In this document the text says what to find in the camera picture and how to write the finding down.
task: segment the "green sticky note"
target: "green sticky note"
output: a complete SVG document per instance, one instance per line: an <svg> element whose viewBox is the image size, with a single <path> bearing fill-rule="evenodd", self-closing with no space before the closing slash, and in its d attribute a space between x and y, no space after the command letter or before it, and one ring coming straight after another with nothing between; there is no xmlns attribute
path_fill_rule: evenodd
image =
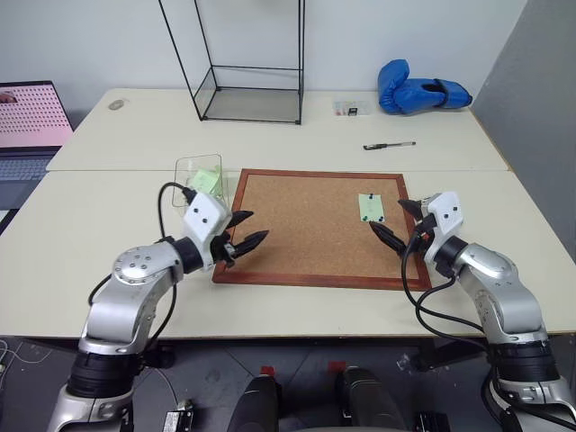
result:
<svg viewBox="0 0 576 432"><path fill-rule="evenodd" d="M384 222L384 207L382 197L373 193L359 193L360 220L363 222Z"/></svg>
<svg viewBox="0 0 576 432"><path fill-rule="evenodd" d="M219 172L199 168L189 186L205 194L214 194L215 189L220 189L221 193L220 176Z"/></svg>
<svg viewBox="0 0 576 432"><path fill-rule="evenodd" d="M217 165L214 167L214 173L218 176L218 181L216 182L216 185L212 188L211 194L214 196L222 197L223 196L223 192L222 192L222 168L220 165Z"/></svg>

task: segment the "cork board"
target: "cork board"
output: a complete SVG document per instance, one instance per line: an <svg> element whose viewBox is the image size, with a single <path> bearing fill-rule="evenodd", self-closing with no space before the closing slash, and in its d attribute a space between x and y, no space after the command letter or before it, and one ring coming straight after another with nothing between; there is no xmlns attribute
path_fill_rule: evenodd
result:
<svg viewBox="0 0 576 432"><path fill-rule="evenodd" d="M400 290L401 261L360 220L359 194L382 196L385 224L405 242L414 222L397 203L408 194L402 174L243 169L232 210L255 214L230 231L233 243L270 230L232 268L220 263L218 284L279 284ZM409 288L430 288L421 257L407 267Z"/></svg>

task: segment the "black cable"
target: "black cable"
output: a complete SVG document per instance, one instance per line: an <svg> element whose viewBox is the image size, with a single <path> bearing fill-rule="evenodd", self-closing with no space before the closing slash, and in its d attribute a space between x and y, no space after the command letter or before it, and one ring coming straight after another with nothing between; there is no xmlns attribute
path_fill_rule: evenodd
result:
<svg viewBox="0 0 576 432"><path fill-rule="evenodd" d="M94 303L94 297L96 296L96 293L98 293L98 291L100 291L100 288L102 288L104 284L106 284L110 280L111 276L112 276L111 274L108 274L102 281L100 281L100 283L97 286L94 287L92 292L90 292L90 295L88 296L89 306L92 306L92 304Z"/></svg>
<svg viewBox="0 0 576 432"><path fill-rule="evenodd" d="M144 347L144 352L148 351L148 349L152 347L152 344L156 342L156 339L158 339L160 333L164 331L166 325L170 321L170 318L172 318L172 312L174 312L175 306L176 306L176 284L172 285L172 301L170 302L170 309L168 309L168 313L166 314L164 321L162 321L162 324L160 324L160 327L158 327L154 335L152 335L152 337L146 343L146 346Z"/></svg>
<svg viewBox="0 0 576 432"><path fill-rule="evenodd" d="M162 184L162 187L160 188L160 190L158 192L158 199L157 199L158 223L160 225L160 235L162 236L162 239L166 236L166 232L164 231L164 221L162 218L162 196L164 195L164 191L168 187L177 187L182 192L184 192L186 189L188 189L187 187L182 186L181 184L176 183L176 182L168 182L168 183Z"/></svg>
<svg viewBox="0 0 576 432"><path fill-rule="evenodd" d="M402 255L402 274L405 275L406 274L406 267L408 265L408 258L409 255L412 253L412 249L414 248L414 244L416 242L416 240L418 239L418 235L412 235L412 237L410 238L410 242L409 244L406 246L406 249L404 250L404 254ZM437 293L438 291L444 290L445 288L448 288L449 286L452 286L455 283L455 278L454 281L445 285L440 285L437 288L433 288L431 290L428 290L426 292L424 292L422 294L422 296L420 297L421 302L422 303L430 294L433 293ZM463 319L463 318L458 318L458 317L453 317L452 315L446 315L444 313L440 313L440 312L436 312L435 310L430 310L428 308L425 308L423 306L418 306L418 302L416 301L416 299L414 299L414 297L412 296L410 289L408 289L408 284L406 283L404 285L404 292L406 293L406 296L408 297L408 299L410 300L410 302L414 305L414 307L416 308L420 308L421 311L427 313L428 315L432 315L433 317L437 317L440 318L442 320L449 320L449 321L453 321L453 322L459 322L460 324L464 324L465 326L469 326L472 327L473 329L477 329L480 332L484 332L484 329L482 328L482 326L480 326L479 324L476 324L475 322L471 322L468 319Z"/></svg>
<svg viewBox="0 0 576 432"><path fill-rule="evenodd" d="M492 381L493 375L494 375L494 368L491 367L490 370L488 371L488 373L486 374L484 381L482 381L482 387L480 388L480 397L482 399L482 403L484 404L484 408L490 413L490 415L492 416L494 421L496 423L498 423L498 425L500 427L502 427L502 422L500 421L500 416L492 408L490 402L488 401L488 397L487 397L487 394L490 393L490 383Z"/></svg>
<svg viewBox="0 0 576 432"><path fill-rule="evenodd" d="M186 190L189 190L187 187L182 186L181 184L176 182L168 182L163 184L162 187L160 187L157 198L157 210L158 210L158 225L160 227L160 235L162 236L162 239L166 237L166 231L164 230L164 219L162 217L162 197L164 195L164 191L168 187L177 187L184 194ZM176 279L176 275L174 274L174 269L172 267L170 267L170 275L172 276L172 280L174 281ZM176 306L176 291L177 291L177 285L175 283L174 285L172 285L172 301L170 302L170 309L168 309L168 313L166 314L164 321L162 321L162 324L160 324L160 327L158 327L154 335L152 335L152 337L148 340L146 346L144 347L144 352L148 351L148 349L152 346L152 344L156 342L156 340L160 336L160 333L164 331L166 325L172 318L172 313L174 312L174 308Z"/></svg>
<svg viewBox="0 0 576 432"><path fill-rule="evenodd" d="M440 336L441 338L446 338L446 339L451 339L451 340L456 340L459 342L464 342L467 344L472 344L472 345L476 345L477 347L480 347L483 351L487 351L486 346L481 343L478 342L476 340L473 339L469 339L467 337L458 337L458 336L453 336L453 335L449 335L447 333L444 333L442 331L436 330L435 328L431 327L430 325L428 325L424 319L422 318L422 314L421 312L425 312L428 313L429 315L433 315L439 318L442 318L444 320L451 320L451 321L456 321L456 322L461 322L461 321L457 321L457 320L461 320L458 319L457 317L453 317L451 315L445 315L444 313L439 313L439 312L434 312L433 310L429 310L427 308L423 308L421 306L421 304L419 304L414 297L412 296L411 292L410 292L410 288L408 287L408 277L406 276L406 266L408 263L408 257L410 256L412 249L414 248L414 244L416 243L416 240L418 239L418 233L414 233L412 235L412 237L410 238L409 244L406 246L406 250L404 251L404 253L402 254L402 265L401 265L401 276L402 276L402 286L404 288L404 292L406 293L406 296L409 298L410 302L415 306L415 312L416 312L416 319L418 320L418 322L420 323L420 325L422 327L424 327L424 329L428 330L430 333L433 333L437 336ZM448 286L451 286L452 282L448 282L445 285L440 285L439 289L445 289Z"/></svg>
<svg viewBox="0 0 576 432"><path fill-rule="evenodd" d="M158 372L158 374L162 377L162 379L164 379L164 381L166 382L166 385L168 386L168 389L170 389L170 392L172 393L172 397L174 398L174 404L178 405L178 397L176 396L176 392L174 390L174 386L172 385L172 382L168 379L166 374L164 372L162 372L160 369L155 368L154 370L156 372Z"/></svg>

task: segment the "laptop screen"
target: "laptop screen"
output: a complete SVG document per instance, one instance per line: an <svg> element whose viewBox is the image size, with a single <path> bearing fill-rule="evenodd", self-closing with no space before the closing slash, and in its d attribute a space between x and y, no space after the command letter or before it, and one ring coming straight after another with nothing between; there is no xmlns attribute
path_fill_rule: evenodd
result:
<svg viewBox="0 0 576 432"><path fill-rule="evenodd" d="M71 135L51 82L0 84L0 149L60 147Z"/></svg>

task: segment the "black pen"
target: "black pen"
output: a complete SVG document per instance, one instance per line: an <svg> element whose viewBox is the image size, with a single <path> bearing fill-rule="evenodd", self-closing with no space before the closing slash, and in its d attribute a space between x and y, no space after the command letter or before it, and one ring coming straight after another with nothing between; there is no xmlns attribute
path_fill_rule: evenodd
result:
<svg viewBox="0 0 576 432"><path fill-rule="evenodd" d="M370 144L368 146L364 146L364 150L377 150L377 149L386 149L388 147L407 147L415 145L416 141L397 142L394 144Z"/></svg>

